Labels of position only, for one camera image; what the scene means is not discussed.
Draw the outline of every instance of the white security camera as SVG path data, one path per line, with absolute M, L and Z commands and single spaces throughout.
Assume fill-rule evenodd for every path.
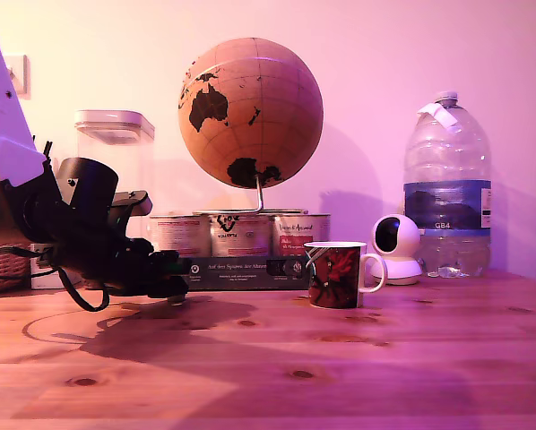
M 411 219 L 400 214 L 380 218 L 372 228 L 372 246 L 385 260 L 388 284 L 415 284 L 421 268 L 413 255 L 419 248 L 419 229 Z M 371 268 L 374 278 L 380 279 L 381 268 Z

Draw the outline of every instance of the metal tin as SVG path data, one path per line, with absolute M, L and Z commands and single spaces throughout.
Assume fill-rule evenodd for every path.
M 202 215 L 152 216 L 149 234 L 156 251 L 174 249 L 182 257 L 210 257 L 210 220 Z
M 329 214 L 278 214 L 272 220 L 274 255 L 304 255 L 304 244 L 330 240 Z
M 266 215 L 211 215 L 213 257 L 270 255 L 272 221 Z

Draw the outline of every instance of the camera lens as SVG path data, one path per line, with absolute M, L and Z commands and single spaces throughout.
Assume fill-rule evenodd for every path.
M 376 245 L 385 253 L 392 252 L 397 246 L 397 231 L 400 220 L 396 217 L 382 219 L 376 228 Z

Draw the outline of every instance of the cork globe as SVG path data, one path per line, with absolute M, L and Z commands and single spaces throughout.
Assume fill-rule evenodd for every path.
M 178 101 L 190 154 L 225 184 L 255 188 L 294 176 L 324 122 L 316 79 L 292 51 L 265 39 L 235 39 L 200 56 Z

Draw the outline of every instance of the light switch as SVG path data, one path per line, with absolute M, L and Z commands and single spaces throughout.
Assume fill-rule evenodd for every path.
M 27 56 L 24 54 L 4 56 L 5 64 L 17 94 L 27 94 Z

